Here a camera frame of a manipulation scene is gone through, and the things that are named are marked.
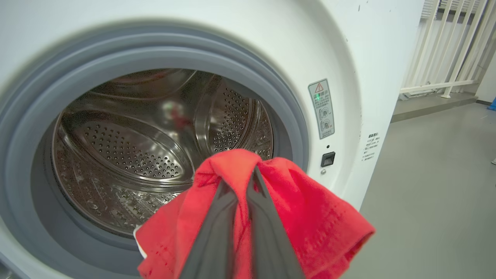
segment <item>floor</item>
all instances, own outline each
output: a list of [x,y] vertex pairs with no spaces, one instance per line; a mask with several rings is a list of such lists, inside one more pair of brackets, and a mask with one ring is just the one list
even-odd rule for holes
[[496,278],[496,111],[391,124],[361,213],[377,229],[344,279]]
[[406,101],[398,100],[394,108],[391,122],[402,121],[422,115],[475,103],[477,97],[473,93],[451,93],[451,98],[441,98],[442,94],[432,94],[424,97],[411,98]]

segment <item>black tongs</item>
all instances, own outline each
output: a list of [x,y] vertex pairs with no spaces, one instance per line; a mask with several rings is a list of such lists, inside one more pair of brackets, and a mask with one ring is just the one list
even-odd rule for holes
[[[304,279],[258,167],[253,170],[248,183],[247,202],[252,225],[253,276],[257,279]],[[234,191],[221,181],[180,279],[232,278],[233,225],[237,204]]]

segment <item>red garment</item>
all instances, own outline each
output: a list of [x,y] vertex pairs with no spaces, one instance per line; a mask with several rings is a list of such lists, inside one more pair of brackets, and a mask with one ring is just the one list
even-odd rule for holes
[[186,262],[221,178],[238,196],[234,222],[235,279],[250,279],[251,227],[246,200],[258,165],[307,278],[338,278],[374,228],[351,205],[307,176],[294,163],[262,161],[236,149],[208,158],[193,186],[161,207],[136,233],[147,258],[138,267],[147,279],[176,279]]

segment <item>warning label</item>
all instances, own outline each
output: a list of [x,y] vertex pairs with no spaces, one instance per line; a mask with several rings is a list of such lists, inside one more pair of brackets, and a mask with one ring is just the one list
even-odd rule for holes
[[379,145],[379,133],[370,134],[362,154],[362,161],[367,161],[375,157],[375,151]]
[[323,139],[334,133],[334,114],[327,79],[310,84],[309,93],[317,117],[319,136]]

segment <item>gray rubber gasket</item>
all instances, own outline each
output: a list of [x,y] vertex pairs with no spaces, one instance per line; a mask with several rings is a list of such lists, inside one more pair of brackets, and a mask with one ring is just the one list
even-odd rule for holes
[[[60,246],[34,206],[30,186],[37,178],[26,173],[33,170],[43,134],[71,101],[109,79],[153,68],[209,71],[256,92],[284,125],[293,161],[307,168],[309,137],[302,110],[283,79],[255,55],[209,33],[146,23],[79,36],[31,65],[0,97],[0,214],[23,247],[68,276],[135,278],[124,270],[96,266],[88,262],[91,255],[75,256],[78,251]],[[121,250],[131,253],[122,266],[134,265],[137,252]]]

